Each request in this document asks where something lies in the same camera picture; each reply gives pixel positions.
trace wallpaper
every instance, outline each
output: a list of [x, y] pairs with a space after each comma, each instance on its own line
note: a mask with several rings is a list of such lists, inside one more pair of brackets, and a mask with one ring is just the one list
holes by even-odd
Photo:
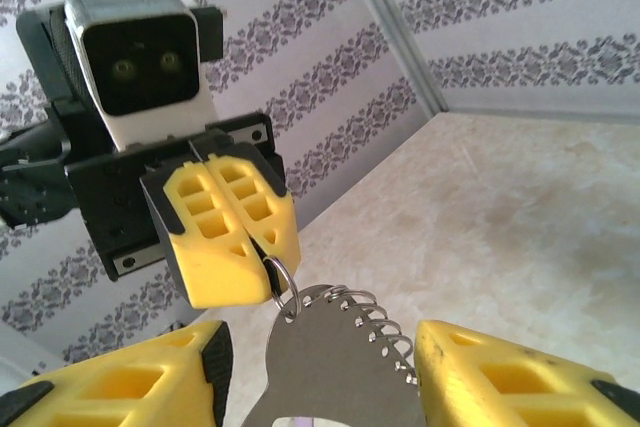
[[637, 0], [396, 0], [452, 111], [640, 115]]
[[[15, 34], [25, 8], [0, 0], [0, 128], [44, 118]], [[272, 116], [303, 228], [427, 121], [364, 0], [200, 0], [226, 12], [225, 58], [207, 66], [223, 117]], [[163, 263], [112, 283], [79, 212], [0, 234], [3, 322], [67, 362], [158, 335], [197, 313]]]

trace camera lens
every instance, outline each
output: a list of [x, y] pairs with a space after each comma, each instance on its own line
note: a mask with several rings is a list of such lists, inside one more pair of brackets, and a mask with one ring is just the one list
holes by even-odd
[[126, 82], [135, 78], [136, 66], [129, 59], [121, 59], [113, 64], [111, 73], [116, 80]]
[[182, 69], [180, 57], [175, 52], [165, 52], [160, 58], [160, 68], [170, 74], [180, 72]]

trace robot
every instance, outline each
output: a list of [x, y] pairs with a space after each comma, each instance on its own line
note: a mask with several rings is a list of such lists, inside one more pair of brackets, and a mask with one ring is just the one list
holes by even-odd
[[[418, 328], [413, 367], [411, 349], [397, 348], [411, 339], [372, 294], [298, 291], [294, 206], [270, 119], [221, 120], [206, 87], [203, 64], [223, 56], [216, 7], [68, 0], [24, 12], [17, 30], [48, 120], [0, 144], [0, 219], [16, 228], [78, 208], [114, 282], [164, 258], [194, 308], [274, 299], [270, 385], [247, 427], [284, 416], [352, 427], [640, 422], [640, 394], [608, 374], [434, 321]], [[357, 354], [327, 351], [319, 330]], [[354, 358], [364, 385], [350, 384]], [[349, 402], [340, 389], [307, 395], [295, 381], [304, 362], [343, 379]], [[227, 324], [197, 324], [35, 377], [0, 398], [0, 426], [220, 427], [232, 364]]]

